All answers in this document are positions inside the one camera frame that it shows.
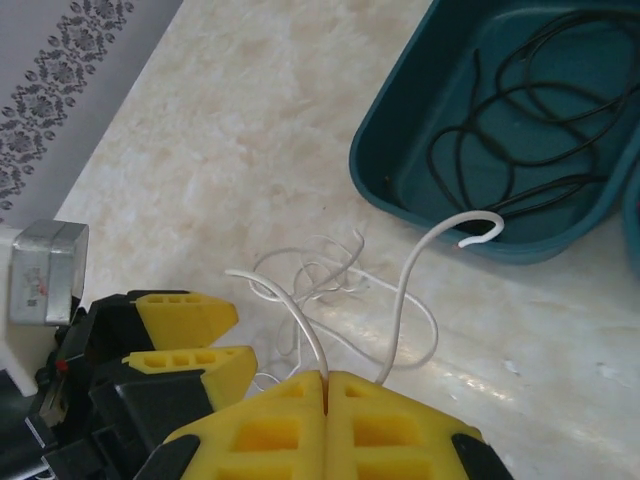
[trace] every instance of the patterned fabric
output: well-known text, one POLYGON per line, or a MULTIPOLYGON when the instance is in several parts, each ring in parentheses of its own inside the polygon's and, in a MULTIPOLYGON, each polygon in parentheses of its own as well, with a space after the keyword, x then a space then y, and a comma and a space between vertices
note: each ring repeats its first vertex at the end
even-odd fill
POLYGON ((0 108, 0 209, 10 210, 78 96, 134 11, 123 0, 71 2, 12 102, 0 108))

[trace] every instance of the teal plastic tray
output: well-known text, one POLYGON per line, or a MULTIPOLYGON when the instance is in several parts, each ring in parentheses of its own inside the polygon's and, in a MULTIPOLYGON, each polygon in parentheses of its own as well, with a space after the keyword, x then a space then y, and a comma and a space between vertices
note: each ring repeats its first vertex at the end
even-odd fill
POLYGON ((631 177, 623 202, 624 229, 631 268, 640 277, 640 165, 631 177))
MULTIPOLYGON (((483 99, 495 91, 493 72, 502 59, 536 28, 578 8, 640 11, 640 0, 434 0, 353 140, 350 172, 360 194, 376 207, 424 228, 457 213, 430 175, 425 158, 434 133, 459 124, 468 114, 475 80, 473 52, 480 50, 483 70, 491 72, 480 84, 478 98, 483 99)), ((574 47, 575 55, 569 55, 570 61, 567 61, 570 45, 565 44, 561 54, 556 55, 551 48, 546 49, 544 56, 541 53, 536 59, 540 76, 576 83, 576 79, 588 75, 583 86, 605 97, 618 95, 629 65, 611 52, 625 52, 624 48, 631 51, 628 42, 624 43, 619 36, 604 41, 584 36, 574 47)), ((561 114, 585 108, 577 98, 565 97, 562 102, 558 110, 561 114)), ((575 145, 565 133, 550 132, 533 123, 523 122, 521 128, 514 128, 522 117, 506 105, 493 107, 489 113, 492 130, 512 132, 507 146, 521 157, 544 158, 575 145)), ((448 185, 455 185, 453 137, 443 138, 435 149, 438 169, 448 185)), ((598 147, 601 152, 598 174, 609 176, 606 183, 586 186, 555 207, 513 218, 496 241, 472 248, 505 263, 535 263, 557 255, 595 227, 619 198, 637 161, 640 94, 631 97, 625 113, 598 142, 598 147)), ((478 204, 496 201, 499 195, 496 192, 506 181, 504 168, 471 140, 465 143, 465 158, 469 158, 465 160, 465 170, 469 172, 471 197, 478 204)), ((531 169, 529 174, 517 177, 514 191, 575 173, 574 167, 571 162, 559 162, 531 169)), ((444 239, 453 243, 465 236, 450 231, 444 239)))

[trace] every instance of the tangled white wire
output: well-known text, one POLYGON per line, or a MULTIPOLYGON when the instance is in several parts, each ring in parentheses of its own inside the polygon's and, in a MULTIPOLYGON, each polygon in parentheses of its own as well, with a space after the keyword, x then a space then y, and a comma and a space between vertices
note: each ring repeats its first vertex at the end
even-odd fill
MULTIPOLYGON (((330 237, 315 235, 313 237, 310 237, 310 239, 307 240, 309 241, 314 239, 321 239, 331 243, 332 245, 339 248, 349 256, 349 258, 344 262, 338 261, 334 258, 331 258, 325 255, 320 251, 317 251, 311 248, 291 247, 291 248, 282 248, 279 250, 274 250, 272 252, 269 252, 263 255, 254 265, 253 271, 249 272, 249 271, 243 271, 243 270, 229 269, 229 270, 226 270, 225 273, 229 276, 241 277, 249 280, 251 290, 253 290, 253 292, 256 295, 270 302, 279 302, 284 304, 289 309, 293 317, 295 318, 297 325, 294 324, 293 346, 288 351, 282 351, 278 346, 278 344, 276 343, 277 345, 276 348, 278 350, 278 353, 282 356, 290 355, 291 353, 293 353, 293 350, 297 348, 298 363, 293 368, 293 370, 289 373, 289 375, 287 375, 286 378, 290 378, 291 376, 293 376, 302 367, 302 353, 301 353, 302 337, 300 336, 300 330, 302 330, 307 340, 311 344, 311 348, 313 349, 313 352, 318 361, 318 368, 320 370, 320 373, 322 374, 323 378, 325 379, 328 378, 329 366, 327 364, 327 358, 322 348, 322 344, 320 343, 320 340, 318 339, 318 336, 316 335, 316 332, 314 330, 314 329, 317 329, 329 335, 330 337, 336 339, 337 341, 342 343, 344 346, 346 346, 349 350, 355 352, 356 354, 360 355, 366 360, 374 364, 380 365, 382 369, 378 377, 376 378, 376 383, 381 385, 385 382, 385 380, 389 376, 389 373, 391 372, 391 369, 394 367, 394 361, 395 361, 396 353, 398 350, 398 341, 400 338, 400 322, 402 320, 402 306, 405 298, 408 299, 415 306, 417 306, 424 313, 425 317, 427 318, 427 321, 429 322, 429 325, 431 326, 432 340, 431 340, 431 346, 429 347, 429 349, 421 359, 409 365, 396 366, 396 368, 404 368, 404 369, 416 368, 420 365, 427 363, 435 353, 436 347, 438 345, 438 325, 429 308, 424 303, 422 303, 419 299, 417 299, 416 297, 414 297, 413 295, 407 292, 409 275, 411 274, 411 270, 413 269, 414 264, 416 263, 418 257, 420 256, 420 253, 422 252, 422 250, 426 248, 426 246, 432 240, 434 240, 437 236, 442 234, 444 231, 449 230, 450 228, 454 228, 461 223, 465 223, 473 220, 489 221, 494 224, 494 227, 484 235, 473 236, 473 237, 469 237, 464 240, 461 240, 460 242, 458 242, 459 248, 465 248, 469 245, 488 242, 494 239, 495 237, 497 237, 504 229, 504 221, 502 220, 502 217, 500 217, 498 214, 495 214, 493 212, 485 212, 485 211, 470 211, 470 212, 460 213, 458 215, 454 215, 440 222, 438 225, 433 227, 424 237, 422 237, 422 239, 416 244, 416 246, 410 253, 409 257, 407 258, 404 264, 404 267, 402 268, 402 272, 400 274, 400 279, 398 281, 397 286, 391 285, 390 283, 387 283, 384 280, 360 268, 358 263, 358 257, 360 253, 362 253, 362 250, 364 249, 365 242, 364 242, 364 238, 357 230, 354 230, 354 235, 356 236, 356 239, 358 240, 359 245, 353 253, 350 252, 344 245, 338 243, 337 241, 335 241, 330 237), (259 273, 256 273, 256 270, 258 269, 258 267, 268 258, 274 257, 276 255, 283 255, 288 253, 297 253, 298 255, 300 255, 300 262, 301 262, 300 269, 296 272, 293 279, 293 285, 294 285, 293 293, 287 293, 280 285, 278 285, 274 281, 270 280, 269 278, 259 273), (304 259, 305 255, 313 256, 313 260, 305 260, 304 259), (310 268, 313 266, 326 269, 329 272, 328 275, 319 281, 313 282, 313 277, 310 273, 310 268), (359 277, 358 282, 355 282, 355 284, 350 282, 348 273, 357 275, 359 277), (311 286, 303 289, 302 291, 296 292, 296 285, 298 284, 298 280, 301 275, 306 275, 308 280, 311 281, 312 284, 311 286), (356 347, 352 342, 350 342, 340 333, 313 320, 312 318, 305 315, 303 312, 303 308, 309 300, 319 300, 323 296, 329 293, 337 292, 337 291, 348 292, 348 293, 357 292, 359 289, 362 288, 363 283, 366 282, 367 280, 373 283, 376 283, 381 287, 384 287, 396 292, 395 302, 393 306, 393 317, 392 317, 393 331, 391 334, 391 340, 389 342, 389 350, 387 352, 384 362, 380 362, 379 360, 373 358, 371 355, 367 354, 360 348, 356 347)), ((283 322, 280 325, 280 328, 278 329, 278 338, 282 333, 282 329, 284 325, 285 325, 285 322, 283 322)), ((271 375, 266 372, 259 372, 256 376, 268 377, 273 381, 275 381, 276 383, 280 381, 274 375, 271 375)))

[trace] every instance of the yellow foam pad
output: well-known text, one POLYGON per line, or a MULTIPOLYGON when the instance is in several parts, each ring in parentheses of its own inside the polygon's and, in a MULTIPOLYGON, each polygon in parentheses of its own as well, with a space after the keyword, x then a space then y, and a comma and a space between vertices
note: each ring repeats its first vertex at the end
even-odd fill
POLYGON ((251 347, 135 352, 124 358, 123 363, 148 375, 204 370, 200 378, 215 410, 241 401, 258 368, 251 347))
POLYGON ((324 393, 318 372, 176 430, 200 438, 182 480, 322 480, 324 393))
POLYGON ((332 372, 325 478, 331 480, 467 480, 451 443, 480 432, 380 385, 332 372))
POLYGON ((238 323, 233 304, 199 293, 149 294, 135 305, 156 350, 208 347, 238 323))
POLYGON ((317 372, 198 420, 182 480, 468 480, 451 436, 480 432, 355 375, 317 372))

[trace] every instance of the plastic bin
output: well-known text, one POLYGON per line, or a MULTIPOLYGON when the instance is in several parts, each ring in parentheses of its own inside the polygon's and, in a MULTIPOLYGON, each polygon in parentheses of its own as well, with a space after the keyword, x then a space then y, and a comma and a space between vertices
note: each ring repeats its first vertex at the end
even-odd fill
MULTIPOLYGON (((457 213, 429 173, 426 150, 436 131, 459 124, 468 114, 476 78, 473 52, 479 49, 483 71, 491 72, 480 82, 478 97, 483 99, 494 93, 493 72, 504 57, 536 28, 577 8, 640 11, 640 0, 435 0, 353 140, 350 172, 360 194, 376 207, 419 227, 430 228, 457 213)), ((629 65, 611 52, 630 49, 621 43, 624 40, 615 35, 604 39, 583 35, 573 43, 569 43, 570 39, 563 41, 562 48, 548 48, 544 55, 540 53, 536 74, 572 83, 588 78, 582 86, 608 98, 620 93, 629 65)), ((559 108, 579 111, 584 109, 584 105, 575 103, 579 101, 565 97, 559 108)), ((522 116, 506 105, 487 112, 492 129, 508 131, 508 146, 520 156, 544 158, 575 145, 562 132, 550 132, 521 120, 522 116)), ((452 186, 455 185, 453 137, 443 138, 434 152, 441 175, 452 186)), ((640 94, 631 97, 625 113, 597 145, 601 152, 598 174, 609 176, 606 183, 589 185, 552 208, 516 217, 507 222, 498 240, 472 248, 505 263, 535 263, 557 255, 596 226, 626 186, 638 157, 640 94)), ((472 159, 465 161, 471 197, 483 205, 496 201, 499 195, 496 191, 506 181, 504 168, 473 139, 464 148, 465 158, 472 159)), ((531 169, 530 174, 518 176, 515 192, 575 173, 574 170, 572 162, 531 169)), ((467 235, 450 231, 444 239, 453 243, 467 235)))
POLYGON ((627 186, 622 209, 631 268, 640 278, 640 165, 627 186))

